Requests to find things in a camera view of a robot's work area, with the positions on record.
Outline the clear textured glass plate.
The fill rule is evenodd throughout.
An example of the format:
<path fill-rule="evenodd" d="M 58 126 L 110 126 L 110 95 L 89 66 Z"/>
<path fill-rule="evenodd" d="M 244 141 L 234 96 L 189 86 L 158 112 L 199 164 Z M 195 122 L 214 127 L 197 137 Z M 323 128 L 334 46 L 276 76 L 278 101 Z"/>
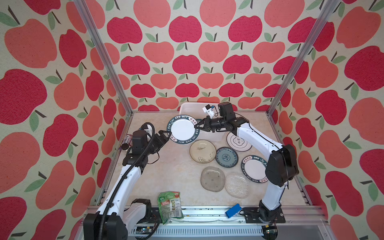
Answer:
<path fill-rule="evenodd" d="M 229 195 L 237 199 L 245 199 L 249 195 L 249 180 L 238 173 L 230 172 L 226 176 L 225 189 Z"/>

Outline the blue patterned small plate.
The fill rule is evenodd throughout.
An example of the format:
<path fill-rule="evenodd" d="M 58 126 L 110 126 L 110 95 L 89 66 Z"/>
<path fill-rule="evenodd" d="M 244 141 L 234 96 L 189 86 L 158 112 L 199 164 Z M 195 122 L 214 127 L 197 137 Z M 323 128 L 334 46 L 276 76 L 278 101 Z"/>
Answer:
<path fill-rule="evenodd" d="M 217 163 L 225 168 L 233 168 L 239 162 L 239 156 L 236 151 L 227 147 L 219 148 L 215 158 Z"/>

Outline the aluminium frame post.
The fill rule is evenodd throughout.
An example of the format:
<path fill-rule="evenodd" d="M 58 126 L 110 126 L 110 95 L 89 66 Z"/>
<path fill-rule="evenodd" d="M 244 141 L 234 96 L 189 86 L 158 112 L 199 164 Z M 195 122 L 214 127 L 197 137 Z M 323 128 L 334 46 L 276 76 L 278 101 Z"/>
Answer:
<path fill-rule="evenodd" d="M 125 91 L 123 89 L 123 85 L 120 81 L 120 78 L 114 68 L 114 65 L 112 63 L 112 59 L 109 56 L 109 53 L 107 51 L 107 48 L 105 47 L 105 44 L 103 43 L 99 31 L 97 29 L 96 23 L 93 20 L 91 11 L 89 10 L 86 1 L 83 0 L 74 0 L 75 5 L 77 7 L 77 10 L 91 36 L 91 39 L 98 51 L 98 54 L 101 58 L 101 61 L 106 69 L 107 74 L 109 75 L 113 86 L 115 90 L 117 91 L 117 95 L 120 98 L 123 107 L 125 108 L 127 114 L 129 117 L 133 116 L 133 110 L 131 108 L 131 105 L 128 101 L 127 96 L 125 95 Z"/>
<path fill-rule="evenodd" d="M 303 46 L 300 48 L 298 55 L 296 56 L 296 59 L 294 60 L 288 74 L 286 77 L 284 77 L 284 80 L 281 84 L 281 87 L 279 88 L 276 96 L 274 97 L 270 107 L 267 111 L 267 116 L 271 117 L 275 109 L 277 108 L 278 104 L 281 102 L 281 99 L 288 89 L 288 86 L 290 85 L 290 82 L 293 80 L 294 76 L 298 72 L 299 68 L 301 67 L 302 63 L 304 62 L 307 54 L 312 49 L 315 41 L 319 37 L 321 31 L 325 27 L 326 23 L 328 22 L 330 16 L 333 14 L 334 10 L 337 8 L 337 5 L 341 1 L 336 0 L 329 0 L 325 3 L 323 9 L 320 12 L 319 17 L 314 23 L 314 26 L 312 27 L 306 41 L 303 43 Z"/>

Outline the white plate cloud emblem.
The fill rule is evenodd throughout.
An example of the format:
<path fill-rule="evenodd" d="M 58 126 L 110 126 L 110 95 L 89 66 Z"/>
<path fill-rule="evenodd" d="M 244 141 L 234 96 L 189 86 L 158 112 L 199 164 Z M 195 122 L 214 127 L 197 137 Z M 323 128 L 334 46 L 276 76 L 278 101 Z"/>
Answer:
<path fill-rule="evenodd" d="M 227 135 L 227 144 L 237 152 L 247 152 L 252 148 L 250 143 L 234 135 L 233 133 L 229 133 Z"/>

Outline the white plastic bin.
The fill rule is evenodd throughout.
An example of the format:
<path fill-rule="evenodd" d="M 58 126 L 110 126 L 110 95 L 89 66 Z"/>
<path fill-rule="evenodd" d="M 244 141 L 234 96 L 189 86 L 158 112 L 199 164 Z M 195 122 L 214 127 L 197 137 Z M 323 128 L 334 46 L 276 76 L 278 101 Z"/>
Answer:
<path fill-rule="evenodd" d="M 203 111 L 203 108 L 205 108 L 206 105 L 214 106 L 213 112 L 215 114 L 219 113 L 218 104 L 187 102 L 187 103 L 183 103 L 181 105 L 180 110 L 179 110 L 179 114 L 180 115 L 189 115 L 189 116 L 195 118 L 196 120 L 204 119 L 205 117 L 208 116 L 208 114 L 206 114 Z M 208 133 L 208 132 L 200 131 L 200 134 L 199 134 L 197 140 L 207 140 L 207 141 L 210 141 L 212 143 L 213 142 L 221 142 L 227 137 L 227 135 L 228 135 L 228 132 L 220 132 L 220 133 L 209 132 Z"/>

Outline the left aluminium frame post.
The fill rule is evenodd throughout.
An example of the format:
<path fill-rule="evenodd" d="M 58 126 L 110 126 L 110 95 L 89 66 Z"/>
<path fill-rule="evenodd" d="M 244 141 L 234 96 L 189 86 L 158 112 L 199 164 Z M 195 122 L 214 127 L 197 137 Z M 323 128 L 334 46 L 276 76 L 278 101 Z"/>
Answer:
<path fill-rule="evenodd" d="M 83 0 L 74 0 L 75 5 L 77 7 L 77 10 L 91 36 L 91 39 L 98 51 L 98 54 L 101 58 L 101 61 L 106 69 L 107 74 L 109 75 L 113 86 L 115 90 L 117 91 L 117 95 L 120 98 L 123 107 L 125 108 L 127 114 L 129 117 L 133 116 L 133 110 L 131 108 L 131 105 L 128 101 L 127 96 L 125 95 L 125 91 L 123 89 L 123 85 L 120 81 L 120 78 L 114 68 L 114 65 L 112 63 L 112 59 L 109 56 L 109 53 L 107 51 L 107 48 L 105 47 L 105 44 L 103 43 L 99 31 L 97 29 L 96 23 L 93 20 L 91 11 L 89 10 L 86 1 Z"/>

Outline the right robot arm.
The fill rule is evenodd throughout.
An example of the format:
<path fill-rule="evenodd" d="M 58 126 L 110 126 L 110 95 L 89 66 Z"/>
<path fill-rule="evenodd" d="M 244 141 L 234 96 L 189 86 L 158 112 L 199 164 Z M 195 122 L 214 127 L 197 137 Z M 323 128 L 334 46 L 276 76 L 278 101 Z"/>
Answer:
<path fill-rule="evenodd" d="M 281 207 L 280 200 L 285 187 L 299 174 L 297 154 L 292 145 L 282 145 L 270 139 L 242 116 L 231 120 L 227 117 L 206 117 L 195 124 L 195 129 L 213 133 L 224 129 L 244 139 L 261 152 L 267 160 L 265 173 L 269 183 L 259 209 L 268 213 Z"/>

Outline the white plate green text rim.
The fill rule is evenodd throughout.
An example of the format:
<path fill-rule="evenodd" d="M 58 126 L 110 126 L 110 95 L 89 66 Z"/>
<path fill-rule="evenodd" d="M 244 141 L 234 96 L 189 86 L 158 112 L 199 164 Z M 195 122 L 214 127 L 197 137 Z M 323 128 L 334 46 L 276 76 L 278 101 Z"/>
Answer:
<path fill-rule="evenodd" d="M 189 115 L 173 117 L 167 124 L 167 131 L 172 133 L 170 139 L 180 145 L 193 143 L 200 134 L 200 130 L 195 128 L 197 123 L 197 120 Z"/>

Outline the blue small box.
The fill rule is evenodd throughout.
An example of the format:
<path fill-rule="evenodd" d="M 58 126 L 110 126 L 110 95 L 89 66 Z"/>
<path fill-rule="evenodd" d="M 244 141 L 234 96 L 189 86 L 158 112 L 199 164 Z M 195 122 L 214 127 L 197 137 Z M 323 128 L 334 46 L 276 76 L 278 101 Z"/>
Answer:
<path fill-rule="evenodd" d="M 238 214 L 241 210 L 242 210 L 242 207 L 239 204 L 235 204 L 233 207 L 228 209 L 225 212 L 225 214 L 226 214 L 227 218 L 230 219 L 231 217 L 233 217 L 236 214 Z"/>

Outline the green snack packet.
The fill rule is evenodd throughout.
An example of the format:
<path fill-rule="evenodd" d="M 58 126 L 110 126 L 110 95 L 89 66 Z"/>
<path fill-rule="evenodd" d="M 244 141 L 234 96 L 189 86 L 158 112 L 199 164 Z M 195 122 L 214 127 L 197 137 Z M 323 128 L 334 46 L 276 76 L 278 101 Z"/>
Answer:
<path fill-rule="evenodd" d="M 184 218 L 180 192 L 168 191 L 160 193 L 158 196 L 158 206 L 162 224 L 165 224 L 168 219 Z"/>

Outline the cream plate with plant drawing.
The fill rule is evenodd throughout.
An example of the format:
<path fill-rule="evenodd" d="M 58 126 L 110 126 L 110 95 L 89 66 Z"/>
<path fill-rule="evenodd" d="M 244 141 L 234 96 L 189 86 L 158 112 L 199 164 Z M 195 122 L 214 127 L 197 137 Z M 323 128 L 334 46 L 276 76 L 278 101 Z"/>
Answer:
<path fill-rule="evenodd" d="M 216 147 L 207 140 L 195 141 L 190 147 L 191 158 L 200 164 L 212 162 L 216 157 Z"/>

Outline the purple snack packet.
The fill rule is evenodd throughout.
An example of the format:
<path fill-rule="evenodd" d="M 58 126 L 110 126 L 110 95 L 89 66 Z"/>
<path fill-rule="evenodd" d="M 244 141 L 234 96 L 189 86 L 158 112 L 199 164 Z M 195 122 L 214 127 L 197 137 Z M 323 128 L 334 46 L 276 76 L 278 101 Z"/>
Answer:
<path fill-rule="evenodd" d="M 132 139 L 133 139 L 133 135 L 127 134 L 126 137 L 124 138 L 122 144 L 127 143 L 131 147 L 133 145 L 132 144 Z"/>

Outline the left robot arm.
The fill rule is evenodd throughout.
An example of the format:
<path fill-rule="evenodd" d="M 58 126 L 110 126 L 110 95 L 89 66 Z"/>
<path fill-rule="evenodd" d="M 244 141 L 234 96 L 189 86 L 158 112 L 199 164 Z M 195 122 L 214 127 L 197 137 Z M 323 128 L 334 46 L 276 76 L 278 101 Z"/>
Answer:
<path fill-rule="evenodd" d="M 83 222 L 84 239 L 126 240 L 138 222 L 151 217 L 150 200 L 136 199 L 129 208 L 126 208 L 126 204 L 148 164 L 148 156 L 158 153 L 171 135 L 170 131 L 156 132 L 154 125 L 146 122 L 133 133 L 130 145 L 122 145 L 127 154 L 119 178 L 98 210 L 86 215 Z"/>

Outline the grey glass plate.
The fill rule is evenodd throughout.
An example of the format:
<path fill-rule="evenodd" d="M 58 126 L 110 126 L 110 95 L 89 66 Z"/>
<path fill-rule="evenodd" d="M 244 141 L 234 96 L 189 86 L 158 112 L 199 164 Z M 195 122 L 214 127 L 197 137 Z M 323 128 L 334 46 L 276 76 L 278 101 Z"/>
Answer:
<path fill-rule="evenodd" d="M 220 192 L 225 187 L 226 176 L 219 168 L 206 167 L 201 173 L 200 182 L 204 189 Z"/>

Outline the right aluminium frame post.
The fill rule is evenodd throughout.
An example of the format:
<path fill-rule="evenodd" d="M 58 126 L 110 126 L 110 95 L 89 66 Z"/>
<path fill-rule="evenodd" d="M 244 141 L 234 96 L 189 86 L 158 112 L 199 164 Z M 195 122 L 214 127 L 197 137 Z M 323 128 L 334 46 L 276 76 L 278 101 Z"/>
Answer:
<path fill-rule="evenodd" d="M 267 111 L 267 116 L 271 117 L 275 109 L 277 108 L 278 104 L 281 102 L 281 99 L 288 89 L 288 86 L 290 85 L 290 82 L 293 80 L 294 76 L 298 72 L 299 68 L 301 67 L 302 63 L 304 62 L 307 54 L 312 49 L 315 41 L 319 37 L 321 31 L 325 27 L 326 23 L 328 22 L 330 16 L 333 14 L 334 10 L 337 8 L 337 5 L 341 1 L 336 0 L 329 0 L 325 3 L 323 9 L 320 12 L 319 17 L 314 23 L 314 26 L 312 27 L 306 41 L 303 43 L 303 46 L 300 48 L 298 55 L 296 56 L 296 59 L 294 60 L 288 74 L 286 77 L 284 77 L 284 80 L 281 84 L 281 87 L 279 88 L 276 96 L 274 97 L 270 107 Z"/>

